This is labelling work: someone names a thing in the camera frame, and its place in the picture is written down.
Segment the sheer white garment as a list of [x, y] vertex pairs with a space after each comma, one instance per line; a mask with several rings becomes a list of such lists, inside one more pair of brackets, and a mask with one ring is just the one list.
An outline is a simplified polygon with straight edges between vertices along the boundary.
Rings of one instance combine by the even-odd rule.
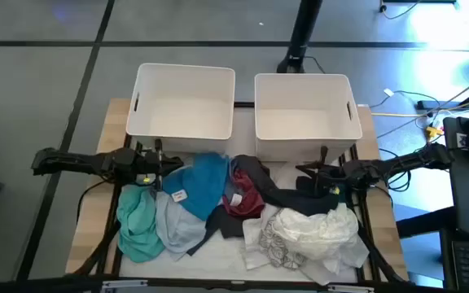
[[336, 256], [325, 260], [307, 260], [299, 270], [319, 285], [329, 282], [356, 282], [356, 269], [360, 269], [369, 255], [362, 241], [351, 247], [342, 247]]

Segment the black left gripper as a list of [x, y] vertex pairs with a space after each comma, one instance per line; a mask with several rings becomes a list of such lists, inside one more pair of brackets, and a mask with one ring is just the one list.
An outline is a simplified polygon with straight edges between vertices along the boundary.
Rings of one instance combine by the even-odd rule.
[[[182, 159], [178, 156], [167, 156], [162, 151], [162, 141], [157, 138], [155, 145], [150, 149], [135, 149], [136, 155], [136, 175], [134, 184], [136, 186], [153, 186], [156, 190], [162, 190], [161, 169], [178, 169], [182, 167]], [[155, 178], [146, 183], [149, 174], [154, 174]]]

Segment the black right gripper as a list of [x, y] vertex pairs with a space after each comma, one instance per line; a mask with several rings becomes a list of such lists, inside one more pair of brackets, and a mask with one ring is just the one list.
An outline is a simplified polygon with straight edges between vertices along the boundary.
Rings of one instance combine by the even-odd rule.
[[296, 169], [303, 171], [310, 178], [318, 178], [318, 187], [330, 188], [336, 185], [345, 185], [352, 190], [366, 190], [366, 165], [365, 160], [352, 160], [336, 167], [325, 164], [328, 148], [320, 148], [320, 164], [309, 163], [296, 165]]

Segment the blue cloth garment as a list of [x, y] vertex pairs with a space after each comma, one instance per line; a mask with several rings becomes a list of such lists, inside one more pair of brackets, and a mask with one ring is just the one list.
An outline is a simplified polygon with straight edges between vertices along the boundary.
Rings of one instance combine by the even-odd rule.
[[191, 165], [163, 180], [162, 190], [189, 213], [206, 221], [224, 193], [229, 162], [226, 155], [197, 154]]

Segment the maroon garment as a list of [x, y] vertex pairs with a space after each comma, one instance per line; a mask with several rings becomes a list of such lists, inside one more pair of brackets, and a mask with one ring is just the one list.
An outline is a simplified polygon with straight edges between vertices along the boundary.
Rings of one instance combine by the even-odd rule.
[[227, 213], [243, 219], [258, 218], [265, 203], [248, 175], [244, 171], [235, 169], [233, 182], [238, 187], [239, 193], [234, 195], [231, 204], [227, 203], [224, 195], [222, 196], [222, 203]]

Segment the teal garment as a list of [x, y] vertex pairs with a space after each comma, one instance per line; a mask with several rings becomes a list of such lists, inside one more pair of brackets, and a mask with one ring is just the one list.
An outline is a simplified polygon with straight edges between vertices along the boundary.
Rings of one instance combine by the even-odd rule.
[[134, 263], [155, 259], [164, 244], [156, 233], [156, 201], [151, 187], [127, 185], [119, 196], [118, 247]]

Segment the black garment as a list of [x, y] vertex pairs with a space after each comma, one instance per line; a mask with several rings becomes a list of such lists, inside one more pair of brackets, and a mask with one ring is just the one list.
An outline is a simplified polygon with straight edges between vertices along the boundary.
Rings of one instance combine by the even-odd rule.
[[243, 221], [229, 215], [223, 205], [217, 206], [209, 215], [205, 229], [206, 233], [203, 239], [186, 252], [188, 256], [193, 256], [217, 230], [221, 232], [223, 238], [243, 237]]

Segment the white perforated plastic bin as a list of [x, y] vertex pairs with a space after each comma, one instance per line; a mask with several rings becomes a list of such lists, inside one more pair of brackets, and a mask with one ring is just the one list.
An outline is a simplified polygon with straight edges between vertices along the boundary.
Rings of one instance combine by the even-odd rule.
[[342, 74], [259, 73], [255, 76], [256, 156], [264, 161], [327, 161], [362, 138], [349, 79]]
[[225, 153], [234, 119], [235, 71], [168, 63], [138, 67], [126, 133], [164, 151]]

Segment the black pole stand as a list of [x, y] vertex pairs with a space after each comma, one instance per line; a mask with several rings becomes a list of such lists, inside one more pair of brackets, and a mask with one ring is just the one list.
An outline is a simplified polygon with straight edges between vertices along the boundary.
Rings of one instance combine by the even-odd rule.
[[276, 73], [304, 73], [303, 62], [323, 0], [300, 0], [290, 44]]

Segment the plain white garment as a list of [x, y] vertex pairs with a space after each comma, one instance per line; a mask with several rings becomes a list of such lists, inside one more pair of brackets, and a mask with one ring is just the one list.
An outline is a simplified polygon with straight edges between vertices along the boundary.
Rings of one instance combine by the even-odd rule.
[[357, 244], [358, 220], [344, 203], [328, 213], [303, 215], [282, 209], [271, 224], [285, 246], [310, 260], [339, 258], [341, 250]]

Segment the slate blue garment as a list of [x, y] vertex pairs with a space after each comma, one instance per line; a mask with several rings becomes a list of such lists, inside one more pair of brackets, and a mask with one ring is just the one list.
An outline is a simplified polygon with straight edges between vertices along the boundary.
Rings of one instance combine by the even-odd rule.
[[238, 187], [233, 182], [233, 173], [232, 159], [228, 159], [226, 183], [223, 191], [223, 195], [227, 198], [228, 204], [231, 204], [235, 194], [239, 193]]

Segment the navy garment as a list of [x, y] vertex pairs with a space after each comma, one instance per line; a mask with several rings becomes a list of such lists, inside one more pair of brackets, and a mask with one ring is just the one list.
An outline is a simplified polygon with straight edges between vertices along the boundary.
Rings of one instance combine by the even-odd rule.
[[302, 190], [278, 189], [271, 195], [283, 208], [290, 208], [305, 216], [328, 213], [339, 203], [338, 195], [318, 197]]

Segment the light blue patterned garment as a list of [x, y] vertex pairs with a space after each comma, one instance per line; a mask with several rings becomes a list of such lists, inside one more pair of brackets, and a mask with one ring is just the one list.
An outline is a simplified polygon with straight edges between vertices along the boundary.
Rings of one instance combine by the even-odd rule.
[[188, 212], [163, 191], [156, 194], [156, 233], [169, 257], [180, 260], [204, 239], [206, 222]]

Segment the white garment grey print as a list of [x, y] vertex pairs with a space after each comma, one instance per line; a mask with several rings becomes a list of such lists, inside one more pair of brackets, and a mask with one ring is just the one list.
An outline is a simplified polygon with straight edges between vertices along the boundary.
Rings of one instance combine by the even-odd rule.
[[279, 211], [280, 208], [266, 204], [259, 218], [243, 221], [244, 247], [241, 254], [247, 270], [265, 265], [297, 270], [306, 262], [301, 254], [289, 251], [283, 239], [272, 230]]

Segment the silver aluminium frame bracket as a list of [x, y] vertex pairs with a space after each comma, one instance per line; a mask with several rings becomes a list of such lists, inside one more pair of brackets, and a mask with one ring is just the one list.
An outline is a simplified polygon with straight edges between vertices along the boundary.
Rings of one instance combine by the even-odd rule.
[[335, 293], [375, 293], [373, 287], [368, 286], [350, 286], [342, 284], [333, 284], [327, 287], [329, 292]]
[[144, 286], [148, 286], [148, 280], [127, 279], [104, 281], [102, 283], [100, 293], [116, 293], [116, 291], [119, 289]]

